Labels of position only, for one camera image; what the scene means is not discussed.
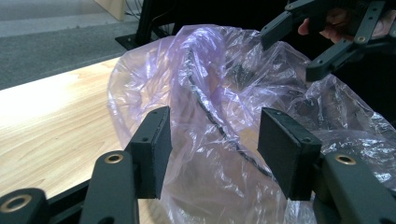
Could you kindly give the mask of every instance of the plastic wrinkle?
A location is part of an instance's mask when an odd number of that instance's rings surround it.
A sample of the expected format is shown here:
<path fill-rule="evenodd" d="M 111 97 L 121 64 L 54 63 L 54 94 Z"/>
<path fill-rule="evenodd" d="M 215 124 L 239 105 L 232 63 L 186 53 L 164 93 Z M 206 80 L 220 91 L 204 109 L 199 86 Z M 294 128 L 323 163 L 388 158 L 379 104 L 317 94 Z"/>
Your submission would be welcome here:
<path fill-rule="evenodd" d="M 361 156 L 396 189 L 395 130 L 332 75 L 305 83 L 308 59 L 260 33 L 185 26 L 125 53 L 108 83 L 123 147 L 155 108 L 171 107 L 171 154 L 161 204 L 173 223 L 315 223 L 311 202 L 287 201 L 257 152 L 263 106 L 282 110 L 323 142 Z"/>

